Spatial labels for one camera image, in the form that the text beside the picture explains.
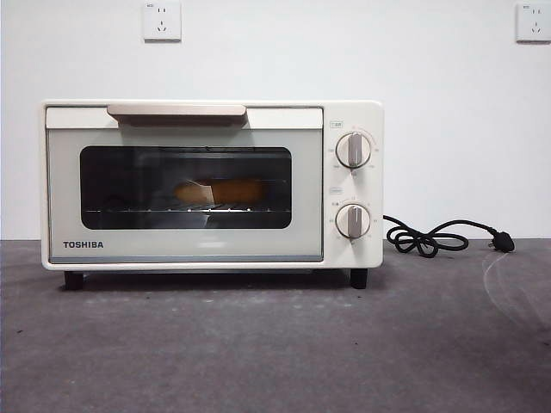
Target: black foot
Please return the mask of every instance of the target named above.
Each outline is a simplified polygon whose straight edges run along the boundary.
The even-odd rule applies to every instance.
[[[65,271],[65,290],[76,291],[84,287],[84,274]]]
[[[365,290],[368,286],[368,270],[365,268],[351,269],[350,286],[356,290]]]

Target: wall outlet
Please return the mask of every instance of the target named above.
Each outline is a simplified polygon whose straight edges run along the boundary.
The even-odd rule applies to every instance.
[[[144,40],[181,41],[182,12],[180,2],[147,2],[142,10]]]
[[[551,42],[551,2],[517,4],[517,41]]]

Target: cream toaster oven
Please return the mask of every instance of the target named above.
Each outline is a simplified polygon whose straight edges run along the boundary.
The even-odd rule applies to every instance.
[[[383,110],[371,101],[49,101],[42,263],[85,273],[382,262]]]

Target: control knob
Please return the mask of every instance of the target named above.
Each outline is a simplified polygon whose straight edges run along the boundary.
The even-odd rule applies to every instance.
[[[338,231],[347,238],[359,238],[369,230],[369,212],[361,205],[349,204],[343,206],[337,213],[335,223]]]
[[[359,132],[345,134],[338,142],[338,161],[347,168],[355,169],[365,165],[371,154],[368,138]]]

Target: black cable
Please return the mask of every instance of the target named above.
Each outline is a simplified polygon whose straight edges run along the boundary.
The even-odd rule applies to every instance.
[[[468,240],[462,235],[449,232],[439,232],[444,228],[458,224],[476,226],[477,228],[490,232],[493,236],[491,245],[493,245],[496,250],[511,252],[515,249],[515,244],[507,232],[498,232],[490,226],[466,219],[455,219],[453,221],[444,222],[429,232],[421,232],[404,224],[399,219],[388,215],[383,215],[382,218],[396,224],[394,228],[391,228],[387,232],[387,240],[389,243],[394,245],[398,252],[404,254],[410,252],[414,248],[417,248],[420,256],[423,256],[424,258],[434,258],[439,250],[461,251],[466,249],[468,247]],[[456,240],[460,243],[457,245],[449,245],[440,243],[437,239]]]

